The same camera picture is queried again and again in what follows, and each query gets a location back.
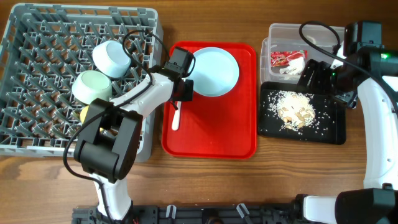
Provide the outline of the white napkin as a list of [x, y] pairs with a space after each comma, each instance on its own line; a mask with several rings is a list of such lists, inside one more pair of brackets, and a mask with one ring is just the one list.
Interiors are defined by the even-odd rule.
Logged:
[[279, 70], [280, 74], [300, 75], [304, 70], [305, 61], [303, 57], [299, 57], [289, 61], [288, 66]]

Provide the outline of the large light blue plate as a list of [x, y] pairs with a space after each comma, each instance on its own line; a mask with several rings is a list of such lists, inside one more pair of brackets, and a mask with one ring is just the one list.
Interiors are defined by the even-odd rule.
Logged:
[[226, 50], [205, 47], [193, 53], [195, 64], [187, 80], [193, 80], [193, 90], [202, 95], [217, 97], [231, 91], [239, 79], [239, 65]]

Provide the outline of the rice and food scraps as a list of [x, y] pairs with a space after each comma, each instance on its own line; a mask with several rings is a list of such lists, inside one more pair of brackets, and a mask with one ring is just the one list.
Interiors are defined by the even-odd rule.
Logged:
[[279, 131], [292, 131], [299, 136], [311, 131], [322, 136], [329, 130], [321, 127], [322, 122], [330, 121], [331, 115], [327, 112], [326, 99], [319, 95], [272, 90], [266, 100], [266, 118], [280, 121]]

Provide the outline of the red ketchup sachet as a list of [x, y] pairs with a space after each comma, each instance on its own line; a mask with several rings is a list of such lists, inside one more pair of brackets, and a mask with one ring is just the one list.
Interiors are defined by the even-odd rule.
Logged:
[[294, 50], [294, 51], [283, 51], [283, 52], [271, 52], [271, 67], [279, 67], [288, 65], [290, 61], [297, 58], [308, 57], [307, 50]]

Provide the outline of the small light blue bowl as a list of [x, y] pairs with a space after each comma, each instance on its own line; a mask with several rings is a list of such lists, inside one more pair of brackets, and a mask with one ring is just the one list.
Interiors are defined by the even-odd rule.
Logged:
[[131, 64], [122, 44], [114, 40], [97, 45], [92, 53], [94, 65], [111, 78], [123, 77]]

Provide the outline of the light green bowl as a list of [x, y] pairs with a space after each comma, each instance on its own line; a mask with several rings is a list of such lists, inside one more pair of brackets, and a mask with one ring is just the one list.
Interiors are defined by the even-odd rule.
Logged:
[[72, 93], [78, 101], [87, 105], [97, 98], [108, 101], [112, 96], [111, 80], [101, 72], [87, 70], [77, 76]]

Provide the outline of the yellow plastic cup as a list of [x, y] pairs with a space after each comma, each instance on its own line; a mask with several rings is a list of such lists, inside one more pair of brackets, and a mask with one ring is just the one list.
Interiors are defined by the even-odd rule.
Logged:
[[85, 118], [86, 118], [89, 107], [90, 107], [89, 105], [85, 106], [80, 112], [80, 121], [82, 124], [85, 122]]

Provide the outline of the white plastic fork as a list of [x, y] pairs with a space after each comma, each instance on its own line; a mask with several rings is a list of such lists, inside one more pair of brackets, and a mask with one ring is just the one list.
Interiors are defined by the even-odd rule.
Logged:
[[179, 129], [179, 126], [180, 126], [181, 104], [182, 104], [181, 101], [177, 102], [177, 109], [175, 110], [174, 117], [173, 117], [173, 120], [172, 120], [172, 126], [171, 126], [173, 131], [177, 131]]

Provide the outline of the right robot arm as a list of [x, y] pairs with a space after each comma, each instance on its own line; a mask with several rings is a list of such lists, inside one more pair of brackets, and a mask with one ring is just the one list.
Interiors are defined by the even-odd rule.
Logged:
[[302, 40], [340, 61], [336, 68], [309, 60], [298, 85], [338, 99], [353, 91], [362, 105], [366, 134], [363, 189], [336, 197], [298, 195], [294, 220], [305, 223], [397, 223], [397, 51], [382, 44], [382, 25], [358, 21], [345, 27], [332, 52]]

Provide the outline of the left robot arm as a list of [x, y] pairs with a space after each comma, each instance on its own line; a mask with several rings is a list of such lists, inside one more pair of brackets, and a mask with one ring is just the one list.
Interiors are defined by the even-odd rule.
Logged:
[[89, 215], [93, 223], [132, 223], [132, 200], [126, 176], [136, 160], [143, 120], [167, 101], [193, 98], [195, 56], [174, 48], [163, 66], [149, 69], [143, 81], [111, 101], [95, 99], [75, 134], [74, 159], [95, 183], [99, 204]]

